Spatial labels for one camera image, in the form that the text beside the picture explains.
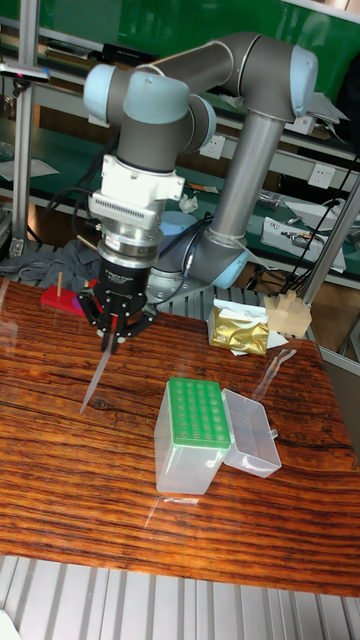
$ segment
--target laboratory bench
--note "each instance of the laboratory bench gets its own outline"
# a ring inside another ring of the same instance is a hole
[[[0,121],[0,140],[10,144],[14,143],[15,123],[11,121]],[[33,130],[32,157],[42,160],[59,171],[44,177],[32,178],[30,181],[30,201],[40,206],[46,206],[49,199],[54,193],[64,187],[75,185],[77,181],[84,175],[92,162],[95,155],[101,150],[101,146],[95,142],[89,142],[73,136],[60,134],[41,128]],[[178,167],[179,175],[186,178],[187,182],[202,184],[205,186],[216,187],[221,192],[224,180],[209,174],[193,171]],[[96,189],[100,186],[100,177],[94,179],[91,187]],[[202,217],[207,211],[213,213],[215,211],[219,195],[214,193],[204,193],[193,191],[185,188],[184,191],[190,198],[196,195],[199,207],[194,212],[196,217]],[[0,195],[11,197],[12,182],[0,177]],[[71,213],[75,203],[74,196],[64,198],[64,203],[60,209]],[[167,209],[178,209],[178,203],[168,201]],[[263,258],[269,266],[279,266],[285,270],[291,270],[297,262],[295,256],[281,251],[275,247],[269,247],[261,244],[262,225],[264,217],[270,216],[279,222],[284,222],[291,217],[293,213],[285,206],[278,207],[277,210],[271,211],[261,205],[257,205],[253,215],[249,221],[246,242],[249,249],[255,255]],[[301,224],[294,225],[294,228],[300,227]],[[338,274],[331,271],[326,280],[336,284],[347,285],[356,289],[360,288],[360,251],[356,250],[353,245],[345,242],[343,246],[346,271]],[[304,267],[307,268],[313,263],[304,261]]]
[[[80,415],[100,341],[41,295],[12,282],[0,315],[0,605],[22,640],[359,635],[359,467],[315,343],[290,340],[261,398],[280,470],[222,465],[204,496],[161,495],[167,380],[251,398],[281,348],[237,358],[209,347],[204,321],[160,313]]]

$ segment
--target white label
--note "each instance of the white label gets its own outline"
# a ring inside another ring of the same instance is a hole
[[[120,249],[119,240],[114,240],[114,238],[111,238],[110,236],[107,236],[105,240],[105,244],[107,244],[107,246],[113,249],[114,251],[119,251]]]

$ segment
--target power outlet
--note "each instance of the power outlet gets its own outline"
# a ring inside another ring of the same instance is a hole
[[[224,136],[213,136],[206,145],[201,147],[200,155],[214,158],[214,160],[220,160],[224,144]]]
[[[329,165],[326,164],[316,164],[308,180],[308,184],[314,187],[320,187],[320,189],[327,189],[334,175],[334,167],[329,167]]]

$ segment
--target wooden table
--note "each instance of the wooden table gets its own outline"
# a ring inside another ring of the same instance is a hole
[[[315,344],[291,342],[262,400],[278,472],[222,465],[205,496],[162,496],[153,431],[166,381],[251,397],[279,349],[236,358],[208,346],[204,322],[160,314],[111,357],[80,416],[100,341],[41,294],[11,283],[0,316],[0,553],[359,595],[359,469]]]

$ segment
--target metal floor grating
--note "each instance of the metal floor grating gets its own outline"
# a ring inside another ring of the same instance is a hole
[[[356,598],[0,557],[22,640],[356,640]]]

